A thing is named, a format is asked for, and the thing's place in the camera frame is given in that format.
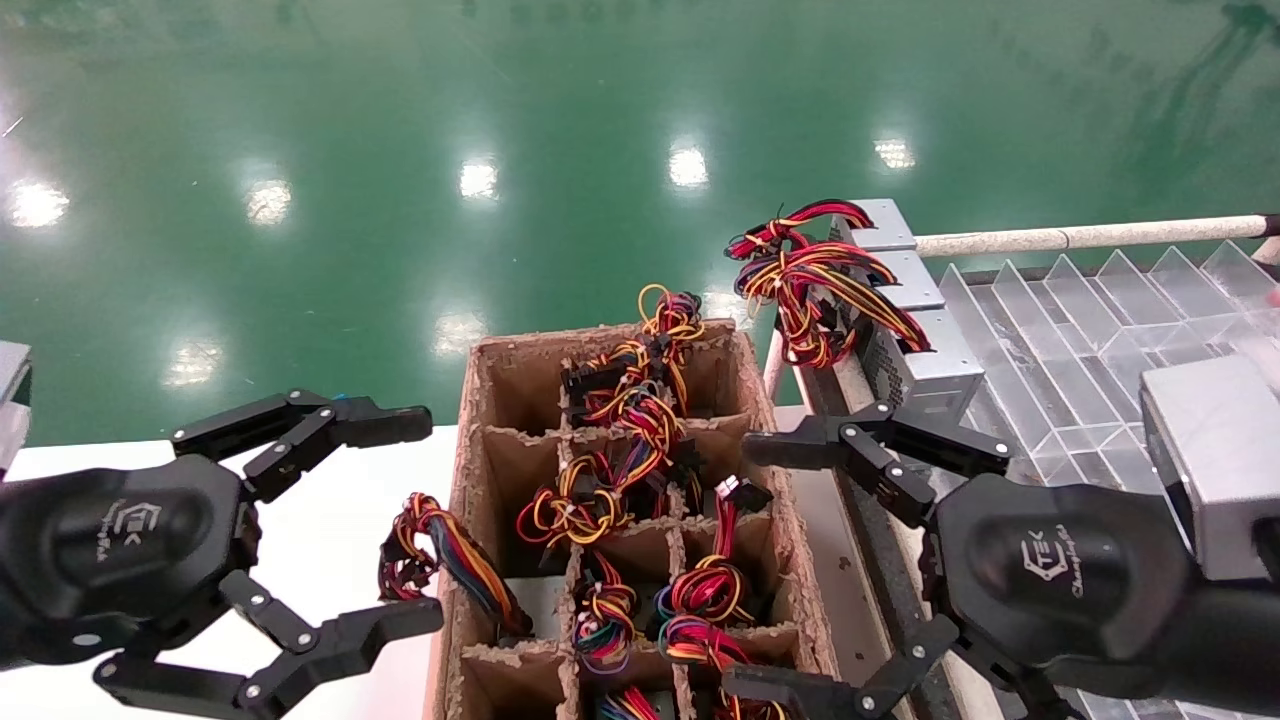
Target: power supply unit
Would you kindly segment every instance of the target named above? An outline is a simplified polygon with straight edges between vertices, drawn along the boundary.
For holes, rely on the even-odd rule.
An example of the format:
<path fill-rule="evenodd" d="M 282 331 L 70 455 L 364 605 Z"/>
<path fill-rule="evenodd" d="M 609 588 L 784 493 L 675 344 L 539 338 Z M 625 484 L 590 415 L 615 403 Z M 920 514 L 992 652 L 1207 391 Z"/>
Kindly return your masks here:
<path fill-rule="evenodd" d="M 1280 401 L 1243 355 L 1147 370 L 1147 451 L 1211 580 L 1267 578 L 1253 527 L 1280 518 L 1272 443 Z"/>
<path fill-rule="evenodd" d="M 909 314 L 924 329 L 933 350 L 906 352 L 892 332 L 864 323 L 858 361 L 867 383 L 877 400 L 960 423 L 982 383 L 982 366 L 945 307 Z"/>

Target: black connector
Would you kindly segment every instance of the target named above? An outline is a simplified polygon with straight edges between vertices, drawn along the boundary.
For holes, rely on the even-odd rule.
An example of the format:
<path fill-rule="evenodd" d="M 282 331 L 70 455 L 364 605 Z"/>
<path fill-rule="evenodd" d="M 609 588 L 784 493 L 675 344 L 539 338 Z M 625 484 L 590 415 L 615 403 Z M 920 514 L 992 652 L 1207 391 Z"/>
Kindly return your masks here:
<path fill-rule="evenodd" d="M 622 375 L 627 372 L 625 360 L 613 360 L 600 369 L 589 366 L 564 368 L 561 370 L 561 384 L 570 397 L 570 402 L 581 404 L 586 393 L 598 389 L 613 389 L 618 387 Z"/>
<path fill-rule="evenodd" d="M 575 505 L 591 505 L 595 502 L 595 491 L 603 487 L 595 475 L 579 473 L 573 478 L 573 487 L 568 488 L 568 498 Z"/>
<path fill-rule="evenodd" d="M 503 650 L 511 650 L 525 641 L 534 639 L 534 619 L 524 610 L 520 610 L 520 626 L 525 630 L 522 635 L 511 634 L 499 625 L 497 646 Z"/>
<path fill-rule="evenodd" d="M 554 544 L 548 544 L 543 550 L 543 556 L 538 560 L 538 571 L 544 575 L 563 575 L 568 569 L 568 553 L 561 552 Z"/>
<path fill-rule="evenodd" d="M 589 414 L 588 409 L 581 405 L 571 405 L 564 409 L 564 418 L 568 420 L 568 425 L 573 429 L 585 428 L 588 425 L 586 416 Z"/>
<path fill-rule="evenodd" d="M 773 502 L 772 492 L 737 475 L 730 475 L 716 486 L 716 495 L 739 506 L 745 512 L 759 512 L 768 503 Z"/>

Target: plastic divider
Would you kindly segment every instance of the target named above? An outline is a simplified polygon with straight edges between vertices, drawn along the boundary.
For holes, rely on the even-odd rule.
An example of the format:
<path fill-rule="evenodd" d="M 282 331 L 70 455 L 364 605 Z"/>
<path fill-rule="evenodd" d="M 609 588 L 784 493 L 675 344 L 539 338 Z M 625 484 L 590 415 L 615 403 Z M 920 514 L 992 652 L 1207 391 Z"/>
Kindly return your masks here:
<path fill-rule="evenodd" d="M 1098 300 L 1084 282 L 1080 270 L 1060 255 L 1044 278 L 1044 287 L 1057 301 L 1070 323 L 1079 329 L 1089 347 L 1100 350 L 1120 332 L 1120 322 Z"/>
<path fill-rule="evenodd" d="M 982 361 L 986 370 L 982 387 L 998 404 L 1014 430 L 1005 437 L 1016 438 L 1024 448 L 1037 447 L 1048 437 L 1052 427 L 955 265 L 947 268 L 938 287 L 947 299 L 947 309 L 959 323 L 961 334 Z"/>
<path fill-rule="evenodd" d="M 1147 278 L 1185 318 L 1213 318 L 1235 311 L 1226 296 L 1176 247 L 1160 256 Z"/>
<path fill-rule="evenodd" d="M 1076 421 L 1084 425 L 1117 421 L 1115 409 L 1084 372 L 1011 263 L 1006 261 L 996 274 L 992 291 Z"/>
<path fill-rule="evenodd" d="M 1231 241 L 1219 246 L 1201 272 L 1240 310 L 1267 309 L 1267 295 L 1276 288 L 1271 275 Z"/>
<path fill-rule="evenodd" d="M 1091 278 L 1120 311 L 1117 320 L 1129 325 L 1160 325 L 1181 320 L 1133 263 L 1116 250 Z"/>

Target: silver metal box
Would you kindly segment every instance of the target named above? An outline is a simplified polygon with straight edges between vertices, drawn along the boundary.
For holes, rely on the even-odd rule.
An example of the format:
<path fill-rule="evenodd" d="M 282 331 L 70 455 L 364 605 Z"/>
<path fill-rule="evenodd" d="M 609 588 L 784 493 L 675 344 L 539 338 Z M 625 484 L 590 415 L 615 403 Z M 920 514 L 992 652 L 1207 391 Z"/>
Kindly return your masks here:
<path fill-rule="evenodd" d="M 0 477 L 31 428 L 31 347 L 0 341 Z"/>
<path fill-rule="evenodd" d="M 1147 451 L 1211 580 L 1266 578 L 1253 524 L 1280 516 L 1280 401 L 1240 355 L 1142 374 Z"/>
<path fill-rule="evenodd" d="M 897 284 L 876 288 L 884 300 L 902 310 L 932 310 L 946 305 L 938 283 L 933 282 L 924 261 L 914 250 L 887 250 L 873 255 L 897 278 Z"/>
<path fill-rule="evenodd" d="M 858 357 L 867 382 L 877 400 L 959 423 L 982 383 L 982 365 L 945 307 L 910 315 L 924 329 L 933 350 L 902 352 L 897 336 L 876 327 L 874 337 Z"/>
<path fill-rule="evenodd" d="M 915 236 L 908 227 L 897 202 L 892 200 L 854 200 L 855 205 L 867 211 L 874 228 L 850 231 L 842 218 L 832 218 L 831 233 L 827 240 L 856 245 L 868 252 L 884 250 L 915 250 Z"/>

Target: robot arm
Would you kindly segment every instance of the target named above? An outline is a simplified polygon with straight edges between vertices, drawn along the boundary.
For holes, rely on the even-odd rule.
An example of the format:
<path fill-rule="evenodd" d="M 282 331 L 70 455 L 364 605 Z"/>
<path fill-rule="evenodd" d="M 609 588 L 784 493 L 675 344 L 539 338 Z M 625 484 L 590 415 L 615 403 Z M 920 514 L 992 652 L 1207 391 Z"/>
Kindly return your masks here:
<path fill-rule="evenodd" d="M 292 391 L 173 434 L 177 459 L 0 483 L 0 669 L 81 662 L 125 705 L 206 717 L 275 719 L 316 685 L 367 673 L 390 641 L 435 632 L 431 598 L 343 614 L 312 628 L 248 577 L 271 502 L 342 445 L 431 432 L 425 407 Z M 244 477 L 219 465 L 268 443 Z M 156 662 L 234 609 L 279 648 L 252 676 Z"/>
<path fill-rule="evenodd" d="M 884 447 L 960 473 L 941 501 Z M 832 468 L 899 520 L 924 528 L 933 619 L 863 688 L 788 670 L 733 667 L 726 689 L 790 702 L 809 720 L 883 717 L 947 651 L 1030 717 L 1075 715 L 1055 685 L 1280 712 L 1280 592 L 1204 578 L 1158 496 L 1004 477 L 1000 441 L 883 404 L 753 434 L 758 464 Z"/>

